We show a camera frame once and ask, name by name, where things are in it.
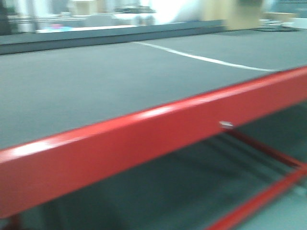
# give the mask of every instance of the white line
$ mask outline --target white line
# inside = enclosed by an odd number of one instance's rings
[[[212,59],[212,58],[208,58],[208,57],[186,54],[186,53],[176,51],[176,50],[164,47],[164,46],[157,46],[157,45],[153,45],[153,44],[149,44],[149,43],[145,43],[145,42],[133,42],[133,43],[137,43],[137,44],[140,44],[140,45],[143,45],[143,46],[150,46],[150,47],[153,47],[153,48],[164,50],[164,51],[169,52],[169,53],[178,54],[178,55],[189,57],[189,58],[194,58],[194,59],[198,59],[198,60],[202,60],[202,61],[212,62],[212,63],[215,63],[215,64],[224,65],[224,66],[231,66],[231,67],[234,67],[234,68],[250,69],[250,70],[265,71],[265,72],[275,72],[276,71],[274,69],[260,69],[260,68],[255,68],[255,67],[233,64],[233,63],[220,61],[220,60],[216,60],[216,59]]]

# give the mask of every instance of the red metal frame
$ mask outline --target red metal frame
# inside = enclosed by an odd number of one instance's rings
[[[275,158],[276,160],[283,162],[289,166],[295,167],[295,169],[287,174],[283,179],[277,181],[269,188],[259,193],[258,195],[251,198],[243,205],[237,207],[226,216],[222,217],[216,223],[212,224],[206,230],[229,230],[242,223],[245,219],[250,217],[252,214],[260,210],[263,206],[276,199],[278,196],[286,192],[297,182],[307,176],[307,164],[300,162],[295,158],[292,158],[280,151],[277,151],[259,141],[244,135],[235,130],[227,132],[231,136],[249,144],[250,146],[258,149],[267,155]]]
[[[307,99],[307,67],[0,151],[0,218]]]

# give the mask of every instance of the red metal bar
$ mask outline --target red metal bar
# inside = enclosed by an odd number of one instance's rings
[[[1,228],[1,230],[22,230],[20,215],[14,215],[9,220],[9,224]]]
[[[206,230],[230,230],[243,222],[246,218],[254,214],[260,208],[265,206],[277,198],[282,193],[286,192],[295,183],[301,180],[307,175],[307,165],[299,167],[294,172],[288,174],[282,180],[276,182],[265,191],[261,192],[257,196],[253,197],[248,202],[239,206],[237,209],[227,214],[225,217],[214,223]]]
[[[236,130],[229,130],[227,132],[229,135],[243,141],[244,143],[252,146],[253,148],[257,149],[257,150],[260,150],[261,152],[275,158],[276,160],[286,164],[286,165],[289,165],[289,166],[293,166],[293,167],[296,167],[296,166],[302,166],[304,165],[303,162],[300,162],[298,161],[297,159],[293,158],[293,157],[290,157],[276,149],[273,149],[271,148],[270,146],[266,145],[266,144],[263,144],[239,131],[236,131]]]
[[[0,151],[0,218],[307,99],[307,67]]]

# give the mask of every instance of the gray felt surface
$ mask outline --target gray felt surface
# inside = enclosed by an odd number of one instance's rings
[[[147,41],[257,68],[307,63],[307,32],[237,31]],[[267,74],[135,43],[0,57],[0,149]]]

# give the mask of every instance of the white wall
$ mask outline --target white wall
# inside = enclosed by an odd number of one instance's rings
[[[21,15],[32,14],[32,4],[34,5],[35,17],[48,17],[50,15],[50,0],[16,0],[16,11]]]
[[[157,24],[187,22],[200,19],[201,1],[152,0],[151,6],[157,11]]]

